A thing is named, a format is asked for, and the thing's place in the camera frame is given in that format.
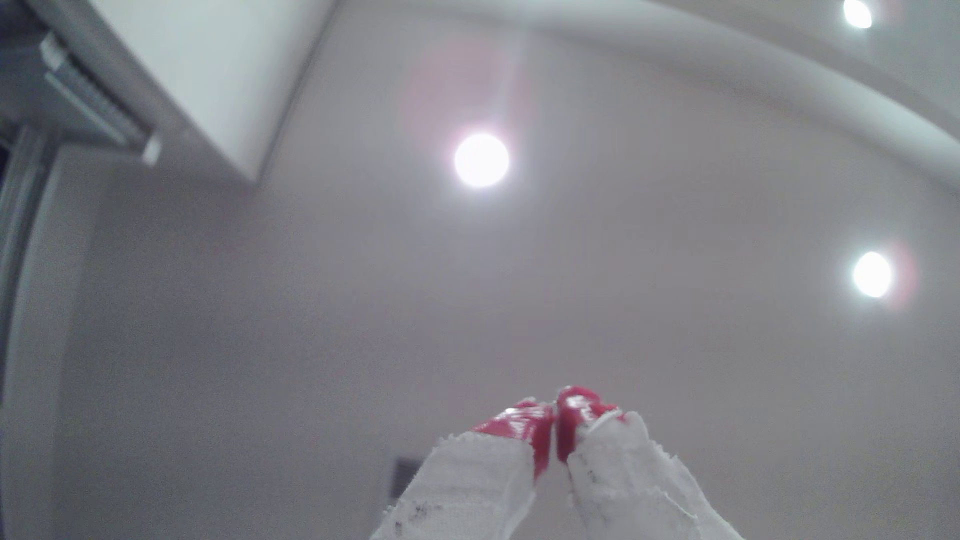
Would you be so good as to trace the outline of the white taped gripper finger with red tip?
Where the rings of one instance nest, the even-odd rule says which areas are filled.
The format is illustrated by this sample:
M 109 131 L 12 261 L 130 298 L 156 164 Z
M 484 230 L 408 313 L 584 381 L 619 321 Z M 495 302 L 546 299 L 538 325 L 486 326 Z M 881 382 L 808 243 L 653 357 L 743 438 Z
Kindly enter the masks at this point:
M 557 456 L 587 539 L 742 539 L 638 412 L 580 386 L 556 406 Z
M 550 460 L 552 403 L 523 399 L 441 438 L 371 539 L 509 539 Z

